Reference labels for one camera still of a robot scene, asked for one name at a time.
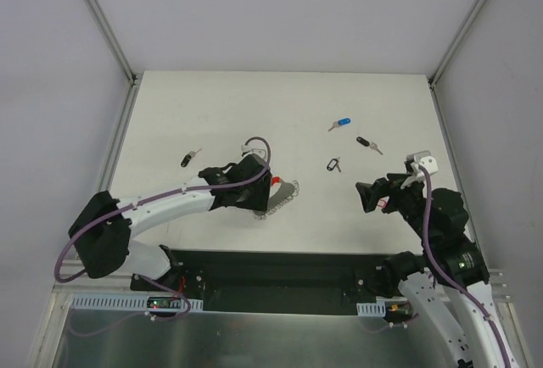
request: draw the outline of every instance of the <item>key fob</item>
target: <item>key fob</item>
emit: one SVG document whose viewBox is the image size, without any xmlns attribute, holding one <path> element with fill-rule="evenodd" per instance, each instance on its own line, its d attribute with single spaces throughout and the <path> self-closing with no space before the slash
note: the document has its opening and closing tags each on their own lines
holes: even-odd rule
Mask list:
<svg viewBox="0 0 543 368">
<path fill-rule="evenodd" d="M 181 162 L 181 167 L 187 167 L 188 162 L 190 162 L 192 158 L 193 157 L 190 154 L 186 155 Z"/>
<path fill-rule="evenodd" d="M 362 146 L 365 146 L 366 148 L 367 148 L 368 146 L 370 146 L 370 142 L 368 142 L 368 141 L 367 141 L 366 139 L 364 139 L 363 137 L 357 137 L 357 138 L 356 138 L 356 141 L 357 141 L 358 143 L 360 143 Z"/>
<path fill-rule="evenodd" d="M 330 160 L 330 163 L 328 163 L 328 165 L 326 166 L 326 170 L 332 171 L 336 168 L 337 165 L 338 165 L 338 160 L 332 159 Z"/>
</svg>

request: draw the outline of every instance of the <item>white table surface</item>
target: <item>white table surface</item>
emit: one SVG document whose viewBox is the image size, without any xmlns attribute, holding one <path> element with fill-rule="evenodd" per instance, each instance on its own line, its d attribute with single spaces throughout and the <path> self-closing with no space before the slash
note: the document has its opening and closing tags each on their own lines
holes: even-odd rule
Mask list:
<svg viewBox="0 0 543 368">
<path fill-rule="evenodd" d="M 349 125 L 327 131 L 344 117 Z M 359 135 L 384 156 L 357 143 Z M 362 211 L 355 183 L 402 172 L 407 154 L 430 150 L 439 163 L 434 187 L 456 189 L 423 75 L 147 71 L 110 190 L 119 198 L 174 187 L 239 158 L 251 136 L 271 144 L 273 175 L 298 181 L 294 201 L 266 220 L 217 209 L 137 239 L 171 248 L 420 254 L 417 235 L 399 214 Z M 338 156 L 342 173 L 327 171 Z"/>
</svg>

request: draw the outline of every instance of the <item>blue key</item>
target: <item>blue key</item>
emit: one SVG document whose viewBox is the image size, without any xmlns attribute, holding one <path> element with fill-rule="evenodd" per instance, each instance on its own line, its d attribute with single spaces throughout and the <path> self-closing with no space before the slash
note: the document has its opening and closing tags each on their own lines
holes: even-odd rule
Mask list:
<svg viewBox="0 0 543 368">
<path fill-rule="evenodd" d="M 350 123 L 350 118 L 343 118 L 342 120 L 336 120 L 332 123 L 332 127 L 328 129 L 328 132 L 330 132 L 334 128 L 339 128 L 340 126 L 347 125 Z"/>
</svg>

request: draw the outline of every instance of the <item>key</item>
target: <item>key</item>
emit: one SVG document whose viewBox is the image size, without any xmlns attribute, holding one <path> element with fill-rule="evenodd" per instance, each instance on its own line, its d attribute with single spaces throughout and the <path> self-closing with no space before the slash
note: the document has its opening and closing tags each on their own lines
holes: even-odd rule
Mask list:
<svg viewBox="0 0 543 368">
<path fill-rule="evenodd" d="M 371 142 L 371 143 L 370 143 L 370 149 L 371 149 L 371 150 L 374 150 L 374 151 L 376 151 L 376 152 L 379 152 L 380 154 L 383 154 L 383 152 L 381 152 L 381 151 L 379 150 L 379 148 L 378 148 L 378 146 L 377 146 L 377 144 L 376 144 L 375 142 Z"/>
<path fill-rule="evenodd" d="M 202 148 L 198 149 L 196 152 L 191 150 L 189 153 L 187 153 L 181 162 L 181 167 L 187 167 L 188 162 L 190 162 L 200 150 L 202 150 Z"/>
<path fill-rule="evenodd" d="M 332 123 L 332 127 L 330 129 L 328 129 L 328 132 L 330 132 L 332 129 L 335 129 L 335 128 L 339 128 L 338 121 L 335 121 L 335 122 Z"/>
<path fill-rule="evenodd" d="M 350 123 L 350 118 L 343 118 L 342 120 L 336 120 L 332 123 L 332 127 L 328 129 L 328 132 L 330 132 L 334 128 L 339 128 L 340 126 L 347 125 Z"/>
</svg>

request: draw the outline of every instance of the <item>white wall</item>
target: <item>white wall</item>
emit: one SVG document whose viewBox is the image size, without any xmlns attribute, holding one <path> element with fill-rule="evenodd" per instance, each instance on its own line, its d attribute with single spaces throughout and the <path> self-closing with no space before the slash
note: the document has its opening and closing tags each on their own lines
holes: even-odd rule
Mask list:
<svg viewBox="0 0 543 368">
<path fill-rule="evenodd" d="M 490 0 L 438 85 L 472 217 L 536 366 L 543 314 L 543 2 Z"/>
<path fill-rule="evenodd" d="M 0 366 L 26 366 L 123 75 L 82 0 L 0 0 Z"/>
<path fill-rule="evenodd" d="M 473 0 L 99 0 L 134 70 L 431 75 Z"/>
</svg>

